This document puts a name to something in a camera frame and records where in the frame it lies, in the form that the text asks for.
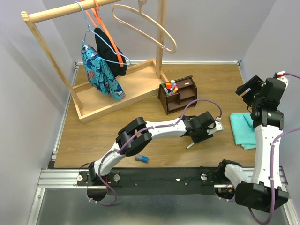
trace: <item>wooden floor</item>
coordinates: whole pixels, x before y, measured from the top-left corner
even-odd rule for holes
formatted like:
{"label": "wooden floor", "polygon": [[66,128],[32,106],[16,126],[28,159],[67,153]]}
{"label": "wooden floor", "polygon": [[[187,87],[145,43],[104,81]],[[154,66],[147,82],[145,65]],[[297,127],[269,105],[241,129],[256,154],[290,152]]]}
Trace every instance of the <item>wooden floor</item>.
{"label": "wooden floor", "polygon": [[[235,94],[236,88],[242,84],[237,65],[163,65],[163,71],[169,80],[192,75],[197,85],[198,98],[208,98],[221,105],[225,129],[188,150],[186,147],[192,142],[190,137],[156,139],[141,152],[149,157],[147,164],[136,162],[134,157],[127,157],[117,166],[218,166],[223,159],[239,162],[242,166],[254,166],[255,150],[244,150],[234,144],[229,122],[230,113],[247,112],[246,104]],[[86,81],[84,67],[80,66],[76,85]],[[196,107],[187,110],[186,115],[200,115],[205,111],[209,111],[214,117],[219,114],[218,108],[213,104],[198,102]],[[155,95],[82,124],[71,101],[55,167],[80,167],[100,159],[111,148],[118,131],[136,117],[142,116],[146,121],[155,122],[173,120],[181,113],[182,111],[166,116]]]}

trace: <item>wooden tray base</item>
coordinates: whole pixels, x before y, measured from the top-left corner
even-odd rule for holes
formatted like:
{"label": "wooden tray base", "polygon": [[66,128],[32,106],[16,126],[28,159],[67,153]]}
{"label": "wooden tray base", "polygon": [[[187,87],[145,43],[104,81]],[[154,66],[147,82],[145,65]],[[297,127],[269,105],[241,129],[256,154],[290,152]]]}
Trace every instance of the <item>wooden tray base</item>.
{"label": "wooden tray base", "polygon": [[92,87],[89,82],[75,86],[74,90],[83,105],[83,108],[80,109],[74,101],[80,121],[86,123],[147,97],[156,95],[159,85],[169,82],[169,80],[163,72],[161,72],[161,78],[158,79],[155,66],[154,60],[148,60],[128,67],[125,76],[117,77],[126,94],[126,97],[121,101],[116,101],[110,96],[102,94],[96,88]]}

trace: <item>dark wooden organizer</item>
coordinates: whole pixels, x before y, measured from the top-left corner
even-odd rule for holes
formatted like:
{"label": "dark wooden organizer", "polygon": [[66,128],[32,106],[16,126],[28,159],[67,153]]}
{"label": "dark wooden organizer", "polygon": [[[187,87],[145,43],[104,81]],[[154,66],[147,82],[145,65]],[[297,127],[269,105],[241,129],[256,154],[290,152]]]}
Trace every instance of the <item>dark wooden organizer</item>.
{"label": "dark wooden organizer", "polygon": [[173,113],[183,110],[191,101],[197,99],[197,87],[193,81],[193,76],[187,76],[176,80],[178,92],[167,95],[163,87],[160,85],[158,89],[158,99],[160,100],[165,113]]}

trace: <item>blue wire hanger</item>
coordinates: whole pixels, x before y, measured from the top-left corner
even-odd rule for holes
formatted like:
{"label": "blue wire hanger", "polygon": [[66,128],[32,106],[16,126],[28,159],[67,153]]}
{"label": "blue wire hanger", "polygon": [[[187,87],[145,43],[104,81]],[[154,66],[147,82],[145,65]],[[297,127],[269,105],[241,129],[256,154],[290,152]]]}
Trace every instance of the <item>blue wire hanger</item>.
{"label": "blue wire hanger", "polygon": [[123,55],[122,53],[116,53],[115,51],[114,51],[114,49],[106,42],[106,41],[104,41],[103,40],[103,38],[102,37],[100,37],[100,35],[98,35],[97,33],[95,33],[93,30],[92,30],[92,28],[90,27],[90,24],[89,24],[89,22],[88,22],[88,20],[87,20],[87,18],[86,18],[86,16],[85,16],[85,11],[84,11],[84,9],[83,9],[83,7],[81,6],[81,4],[78,2],[78,1],[76,1],[75,3],[77,3],[79,6],[80,6],[80,8],[81,8],[81,10],[82,10],[82,13],[83,13],[83,16],[84,16],[84,19],[85,19],[85,21],[86,21],[86,24],[88,25],[88,30],[85,32],[85,35],[84,35],[84,38],[83,38],[83,40],[82,40],[82,42],[83,43],[85,43],[85,38],[86,38],[86,34],[88,33],[88,32],[92,32],[93,34],[95,34],[95,35],[97,35],[111,50],[112,50],[112,52],[115,54],[115,55],[121,55],[121,56],[123,56],[125,59],[127,59],[128,61],[129,61],[129,63],[122,63],[122,62],[115,62],[115,61],[110,61],[110,60],[106,60],[106,59],[103,59],[102,57],[100,57],[101,59],[103,59],[104,61],[107,61],[107,62],[112,62],[112,63],[116,63],[116,64],[122,64],[122,65],[131,65],[131,61],[130,61],[130,59],[127,57],[127,56],[125,56],[125,55]]}

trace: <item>wooden hanger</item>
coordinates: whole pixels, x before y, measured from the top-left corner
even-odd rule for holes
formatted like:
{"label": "wooden hanger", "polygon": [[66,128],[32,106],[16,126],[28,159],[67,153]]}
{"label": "wooden hanger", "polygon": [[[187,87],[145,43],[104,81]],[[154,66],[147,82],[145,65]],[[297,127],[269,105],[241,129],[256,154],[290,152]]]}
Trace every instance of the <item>wooden hanger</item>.
{"label": "wooden hanger", "polygon": [[[120,4],[116,4],[112,6],[112,15],[113,17],[118,20],[118,22],[130,27],[131,29],[139,32],[141,35],[143,35],[145,38],[147,38],[148,40],[152,41],[153,43],[155,43],[158,47],[162,48],[163,50],[165,50],[166,52],[168,52],[169,54],[174,54],[177,51],[177,44],[174,40],[174,38],[165,30],[165,28],[163,28],[158,22],[156,22],[155,20],[153,20],[151,17],[147,16],[146,14],[144,14],[142,12],[142,6],[144,4],[146,4],[147,0],[139,0],[139,10],[136,10],[135,8],[129,7],[129,6],[125,6],[125,5],[120,5]],[[166,46],[164,46],[164,44],[158,42],[156,39],[154,39],[153,37],[149,36],[148,34],[146,34],[145,32],[141,31],[140,29],[137,29],[136,27],[130,25],[129,23],[119,19],[115,14],[114,14],[114,9],[115,8],[121,8],[121,9],[125,9],[128,10],[130,12],[133,12],[139,16],[141,16],[142,18],[148,20],[149,22],[151,22],[152,24],[154,24],[155,26],[157,26],[165,35],[167,35],[173,45],[173,49],[170,50],[169,48],[167,48]]]}

